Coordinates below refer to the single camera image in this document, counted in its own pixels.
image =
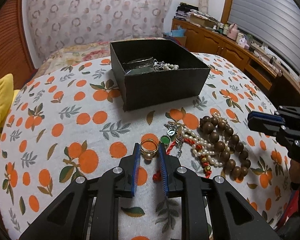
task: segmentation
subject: black box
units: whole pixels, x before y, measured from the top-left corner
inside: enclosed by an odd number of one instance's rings
[[[210,72],[195,55],[169,40],[111,42],[110,53],[112,70],[128,111],[197,96]],[[179,65],[179,69],[125,74],[122,63],[145,57]]]

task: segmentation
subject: gray roller blind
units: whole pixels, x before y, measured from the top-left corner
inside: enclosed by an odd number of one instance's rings
[[[263,40],[300,73],[300,9],[293,0],[233,0],[229,22]]]

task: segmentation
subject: tablecloth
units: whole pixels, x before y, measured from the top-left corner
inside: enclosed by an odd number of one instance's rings
[[[273,113],[275,108],[227,60],[195,54],[211,68],[199,96],[131,112],[123,109],[110,57],[63,67],[21,89],[0,142],[0,210],[12,240],[77,176],[101,176],[132,154],[135,142],[158,141],[167,121],[196,130],[199,119],[214,112],[228,119],[252,162],[243,181],[226,179],[271,226],[276,224],[290,197],[287,150],[275,138],[250,131],[246,119],[252,110]],[[190,149],[184,144],[181,165],[204,176]],[[237,154],[232,158],[240,163]],[[157,170],[157,158],[150,164],[141,158],[135,198],[120,199],[119,239],[181,239],[181,200],[164,197],[161,183],[152,180]],[[212,177],[221,173],[212,167]]]

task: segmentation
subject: patterned curtain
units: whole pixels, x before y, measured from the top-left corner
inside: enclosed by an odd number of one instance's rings
[[[40,59],[58,49],[99,41],[160,37],[172,0],[27,0]]]

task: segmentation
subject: green gemstone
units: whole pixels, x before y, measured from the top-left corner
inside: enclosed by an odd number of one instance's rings
[[[170,138],[166,135],[163,135],[161,138],[160,138],[160,142],[162,142],[163,144],[165,145],[168,145],[170,143]]]

